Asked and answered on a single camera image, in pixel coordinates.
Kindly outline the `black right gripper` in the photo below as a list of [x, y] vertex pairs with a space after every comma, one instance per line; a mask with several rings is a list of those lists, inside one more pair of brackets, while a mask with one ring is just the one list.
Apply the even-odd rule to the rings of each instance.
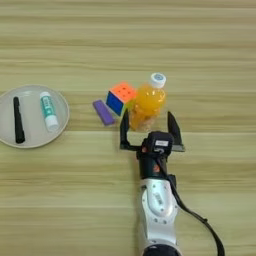
[[173, 144], [168, 141], [156, 141], [151, 144], [144, 141], [141, 146], [131, 145], [128, 141], [129, 113], [124, 112], [120, 124], [120, 148], [135, 151], [139, 162], [140, 178], [167, 180], [167, 160], [172, 152], [184, 152], [179, 125], [171, 112], [168, 112], [168, 132], [173, 138]]

